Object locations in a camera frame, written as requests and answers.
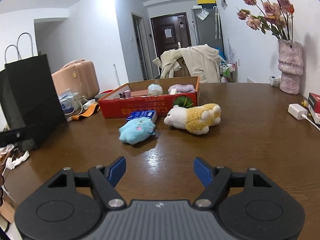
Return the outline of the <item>clear plastic container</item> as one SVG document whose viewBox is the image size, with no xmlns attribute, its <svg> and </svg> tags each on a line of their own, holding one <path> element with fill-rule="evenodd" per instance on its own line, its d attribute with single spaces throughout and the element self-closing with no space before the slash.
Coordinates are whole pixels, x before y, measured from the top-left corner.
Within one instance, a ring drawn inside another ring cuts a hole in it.
<svg viewBox="0 0 320 240">
<path fill-rule="evenodd" d="M 84 110 L 86 97 L 70 89 L 58 95 L 59 103 L 65 116 L 80 114 Z"/>
</svg>

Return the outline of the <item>beige coat on chair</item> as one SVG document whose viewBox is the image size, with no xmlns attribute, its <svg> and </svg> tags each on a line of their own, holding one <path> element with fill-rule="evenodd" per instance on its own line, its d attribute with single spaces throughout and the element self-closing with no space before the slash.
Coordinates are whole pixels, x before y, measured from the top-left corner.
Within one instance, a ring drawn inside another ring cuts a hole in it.
<svg viewBox="0 0 320 240">
<path fill-rule="evenodd" d="M 191 76 L 198 76 L 201 83 L 220 82 L 220 62 L 223 58 L 219 51 L 205 45 L 165 51 L 152 62 L 161 68 L 161 78 L 173 78 L 180 70 L 179 59 L 183 59 Z"/>
</svg>

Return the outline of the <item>white spray bottle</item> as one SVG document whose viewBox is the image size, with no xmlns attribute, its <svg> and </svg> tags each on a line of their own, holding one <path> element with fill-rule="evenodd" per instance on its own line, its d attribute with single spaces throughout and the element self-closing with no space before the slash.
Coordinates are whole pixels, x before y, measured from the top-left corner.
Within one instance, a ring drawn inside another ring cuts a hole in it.
<svg viewBox="0 0 320 240">
<path fill-rule="evenodd" d="M 92 99 L 92 100 L 88 100 L 86 103 L 84 103 L 82 107 L 84 110 L 87 110 L 89 108 L 89 106 L 96 105 L 96 104 L 97 104 L 97 102 L 94 99 Z"/>
</svg>

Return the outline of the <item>grey refrigerator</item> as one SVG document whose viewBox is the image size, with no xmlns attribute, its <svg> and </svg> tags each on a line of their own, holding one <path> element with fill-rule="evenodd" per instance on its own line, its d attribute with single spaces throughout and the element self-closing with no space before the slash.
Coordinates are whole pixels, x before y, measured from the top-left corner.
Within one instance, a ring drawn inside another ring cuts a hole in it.
<svg viewBox="0 0 320 240">
<path fill-rule="evenodd" d="M 220 14 L 217 6 L 203 6 L 192 9 L 196 44 L 215 48 L 221 56 L 225 55 Z"/>
</svg>

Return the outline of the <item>pink hard suitcase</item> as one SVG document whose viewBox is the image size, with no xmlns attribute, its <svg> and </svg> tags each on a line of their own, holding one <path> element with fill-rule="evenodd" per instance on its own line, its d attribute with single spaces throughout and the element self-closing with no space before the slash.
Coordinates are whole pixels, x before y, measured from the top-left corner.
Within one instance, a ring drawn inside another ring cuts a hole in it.
<svg viewBox="0 0 320 240">
<path fill-rule="evenodd" d="M 100 87 L 92 61 L 74 60 L 52 74 L 58 95 L 69 90 L 87 99 L 99 94 Z"/>
</svg>

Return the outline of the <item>dried pink rose bouquet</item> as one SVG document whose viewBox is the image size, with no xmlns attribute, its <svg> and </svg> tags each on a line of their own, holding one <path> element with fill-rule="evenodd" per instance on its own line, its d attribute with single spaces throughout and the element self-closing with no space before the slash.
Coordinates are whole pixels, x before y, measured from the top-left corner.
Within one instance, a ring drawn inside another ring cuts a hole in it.
<svg viewBox="0 0 320 240">
<path fill-rule="evenodd" d="M 293 41 L 294 5 L 289 0 L 243 0 L 243 2 L 259 9 L 254 15 L 248 9 L 239 9 L 238 19 L 245 21 L 252 30 L 259 30 L 263 34 L 271 32 L 278 40 Z"/>
</svg>

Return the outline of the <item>blue tissue pack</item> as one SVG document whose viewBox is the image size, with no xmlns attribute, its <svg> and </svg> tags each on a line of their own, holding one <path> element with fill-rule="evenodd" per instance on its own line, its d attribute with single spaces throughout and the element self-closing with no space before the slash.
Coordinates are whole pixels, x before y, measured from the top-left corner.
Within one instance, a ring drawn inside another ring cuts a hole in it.
<svg viewBox="0 0 320 240">
<path fill-rule="evenodd" d="M 127 121 L 131 121 L 133 119 L 139 119 L 139 118 L 148 118 L 153 123 L 155 123 L 157 120 L 157 113 L 155 110 L 134 111 L 127 117 Z"/>
</svg>

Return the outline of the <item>dark brown entrance door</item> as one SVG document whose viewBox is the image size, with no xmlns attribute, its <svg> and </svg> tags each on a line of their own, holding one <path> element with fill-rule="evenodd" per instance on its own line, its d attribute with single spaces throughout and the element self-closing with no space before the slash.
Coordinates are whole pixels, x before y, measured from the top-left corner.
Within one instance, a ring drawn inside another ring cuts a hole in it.
<svg viewBox="0 0 320 240">
<path fill-rule="evenodd" d="M 165 51 L 191 46 L 187 14 L 164 15 L 151 18 L 156 54 L 160 57 Z"/>
</svg>

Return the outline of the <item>pink textured vase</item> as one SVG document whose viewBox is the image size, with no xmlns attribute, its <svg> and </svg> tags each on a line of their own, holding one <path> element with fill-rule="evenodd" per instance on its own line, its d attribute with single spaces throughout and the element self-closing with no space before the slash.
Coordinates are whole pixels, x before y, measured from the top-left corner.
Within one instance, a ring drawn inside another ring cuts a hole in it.
<svg viewBox="0 0 320 240">
<path fill-rule="evenodd" d="M 300 93 L 300 77 L 304 73 L 303 46 L 299 42 L 278 40 L 278 69 L 281 71 L 281 91 L 297 95 Z"/>
</svg>

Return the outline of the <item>red black small box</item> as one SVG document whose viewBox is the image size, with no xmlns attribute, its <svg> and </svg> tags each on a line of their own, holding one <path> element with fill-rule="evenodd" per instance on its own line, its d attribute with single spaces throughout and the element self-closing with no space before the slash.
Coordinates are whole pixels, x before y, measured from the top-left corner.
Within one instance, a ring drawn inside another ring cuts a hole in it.
<svg viewBox="0 0 320 240">
<path fill-rule="evenodd" d="M 309 93 L 308 109 L 315 124 L 320 125 L 320 95 Z"/>
</svg>

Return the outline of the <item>crumpled white paper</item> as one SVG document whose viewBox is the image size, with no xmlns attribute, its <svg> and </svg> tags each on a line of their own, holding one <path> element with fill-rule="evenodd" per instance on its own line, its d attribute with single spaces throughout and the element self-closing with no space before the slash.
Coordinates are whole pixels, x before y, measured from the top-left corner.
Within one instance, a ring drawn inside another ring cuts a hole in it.
<svg viewBox="0 0 320 240">
<path fill-rule="evenodd" d="M 5 163 L 5 168 L 9 170 L 13 170 L 16 166 L 26 161 L 29 158 L 29 156 L 30 156 L 29 151 L 26 151 L 24 155 L 14 160 L 12 159 L 12 157 L 9 157 Z"/>
</svg>

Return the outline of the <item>pink layered sponge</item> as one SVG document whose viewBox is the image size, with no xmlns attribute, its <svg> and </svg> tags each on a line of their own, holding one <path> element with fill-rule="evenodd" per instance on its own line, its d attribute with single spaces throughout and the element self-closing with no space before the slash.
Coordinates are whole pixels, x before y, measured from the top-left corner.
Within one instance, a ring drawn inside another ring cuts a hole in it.
<svg viewBox="0 0 320 240">
<path fill-rule="evenodd" d="M 137 96 L 147 96 L 148 90 L 137 90 L 137 91 L 131 91 L 131 97 L 137 97 Z"/>
</svg>

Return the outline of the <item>red cardboard box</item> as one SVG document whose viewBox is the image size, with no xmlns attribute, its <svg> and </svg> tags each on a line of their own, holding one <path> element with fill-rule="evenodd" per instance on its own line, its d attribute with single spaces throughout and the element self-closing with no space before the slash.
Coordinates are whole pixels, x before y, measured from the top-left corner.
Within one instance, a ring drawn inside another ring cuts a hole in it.
<svg viewBox="0 0 320 240">
<path fill-rule="evenodd" d="M 137 96 L 121 99 L 119 93 L 126 90 L 137 91 L 148 88 L 148 85 L 156 83 L 162 86 L 163 95 L 159 96 Z M 168 94 L 168 89 L 172 85 L 188 85 L 191 84 L 195 88 L 195 92 L 180 93 L 175 95 Z M 134 111 L 155 110 L 157 115 L 164 117 L 168 111 L 172 109 L 174 101 L 179 96 L 186 96 L 188 102 L 192 102 L 193 106 L 199 103 L 199 84 L 200 78 L 193 77 L 174 77 L 168 79 L 156 79 L 126 83 L 112 92 L 106 94 L 98 100 L 100 109 L 105 118 L 127 118 Z"/>
</svg>

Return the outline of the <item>white medicine box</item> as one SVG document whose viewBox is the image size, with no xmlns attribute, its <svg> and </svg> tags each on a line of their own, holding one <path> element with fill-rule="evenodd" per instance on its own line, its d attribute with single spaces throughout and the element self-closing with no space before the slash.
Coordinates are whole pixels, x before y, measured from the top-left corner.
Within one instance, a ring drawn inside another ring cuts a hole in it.
<svg viewBox="0 0 320 240">
<path fill-rule="evenodd" d="M 279 87 L 281 81 L 281 76 L 270 76 L 270 85 L 274 87 Z"/>
</svg>

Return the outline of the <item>lilac fluffy towel roll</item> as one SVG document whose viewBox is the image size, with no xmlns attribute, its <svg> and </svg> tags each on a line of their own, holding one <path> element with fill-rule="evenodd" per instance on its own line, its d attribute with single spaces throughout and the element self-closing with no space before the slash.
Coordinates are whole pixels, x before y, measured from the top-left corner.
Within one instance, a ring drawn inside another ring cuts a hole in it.
<svg viewBox="0 0 320 240">
<path fill-rule="evenodd" d="M 191 92 L 195 92 L 195 88 L 191 84 L 188 84 L 188 85 L 176 84 L 176 85 L 170 86 L 168 89 L 168 93 L 170 95 L 180 94 L 180 93 L 191 93 Z"/>
</svg>

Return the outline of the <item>blue plush toy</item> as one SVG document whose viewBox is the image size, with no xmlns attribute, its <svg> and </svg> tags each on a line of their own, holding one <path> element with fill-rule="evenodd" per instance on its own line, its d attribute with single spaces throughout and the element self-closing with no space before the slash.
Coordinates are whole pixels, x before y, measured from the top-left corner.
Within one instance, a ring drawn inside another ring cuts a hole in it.
<svg viewBox="0 0 320 240">
<path fill-rule="evenodd" d="M 154 135 L 155 127 L 149 118 L 132 119 L 119 129 L 119 140 L 125 144 L 135 145 Z"/>
</svg>

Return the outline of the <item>black paper shopping bag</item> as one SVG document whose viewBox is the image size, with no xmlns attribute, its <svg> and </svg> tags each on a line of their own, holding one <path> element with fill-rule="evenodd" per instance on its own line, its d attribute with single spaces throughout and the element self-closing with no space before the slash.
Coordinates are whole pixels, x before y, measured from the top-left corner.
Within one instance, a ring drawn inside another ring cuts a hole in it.
<svg viewBox="0 0 320 240">
<path fill-rule="evenodd" d="M 1 108 L 9 130 L 34 126 L 33 138 L 16 143 L 20 150 L 39 149 L 65 122 L 47 55 L 18 58 L 1 71 Z"/>
</svg>

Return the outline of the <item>white yellow plush alpaca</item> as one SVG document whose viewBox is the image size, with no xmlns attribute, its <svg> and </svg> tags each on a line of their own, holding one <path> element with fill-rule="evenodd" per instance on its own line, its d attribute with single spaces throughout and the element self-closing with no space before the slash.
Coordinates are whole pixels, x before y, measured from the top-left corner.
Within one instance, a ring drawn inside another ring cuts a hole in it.
<svg viewBox="0 0 320 240">
<path fill-rule="evenodd" d="M 185 129 L 195 135 L 209 132 L 209 128 L 221 122 L 221 107 L 215 103 L 202 106 L 183 108 L 172 107 L 164 118 L 164 124 L 170 127 Z"/>
</svg>

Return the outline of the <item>white power adapter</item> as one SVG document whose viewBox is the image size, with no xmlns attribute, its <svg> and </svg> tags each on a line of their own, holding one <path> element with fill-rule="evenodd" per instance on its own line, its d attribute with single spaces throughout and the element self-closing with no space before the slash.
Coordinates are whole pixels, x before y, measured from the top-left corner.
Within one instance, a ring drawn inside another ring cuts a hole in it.
<svg viewBox="0 0 320 240">
<path fill-rule="evenodd" d="M 308 110 L 297 103 L 289 104 L 287 111 L 297 120 L 306 119 L 308 115 Z"/>
</svg>

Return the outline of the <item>yellow box on fridge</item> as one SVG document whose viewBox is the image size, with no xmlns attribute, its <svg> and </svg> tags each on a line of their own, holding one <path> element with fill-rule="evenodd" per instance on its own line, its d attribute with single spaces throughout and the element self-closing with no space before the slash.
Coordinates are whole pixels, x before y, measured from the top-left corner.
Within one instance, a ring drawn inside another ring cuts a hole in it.
<svg viewBox="0 0 320 240">
<path fill-rule="evenodd" d="M 197 0 L 197 4 L 216 4 L 216 0 Z"/>
</svg>

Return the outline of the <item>purple satin bow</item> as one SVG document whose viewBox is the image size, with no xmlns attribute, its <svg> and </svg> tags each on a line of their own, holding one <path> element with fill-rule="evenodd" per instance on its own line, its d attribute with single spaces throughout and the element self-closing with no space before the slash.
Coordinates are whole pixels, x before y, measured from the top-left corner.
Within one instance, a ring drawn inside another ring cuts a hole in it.
<svg viewBox="0 0 320 240">
<path fill-rule="evenodd" d="M 119 93 L 121 99 L 130 98 L 131 97 L 131 90 L 126 90 L 122 93 Z"/>
</svg>

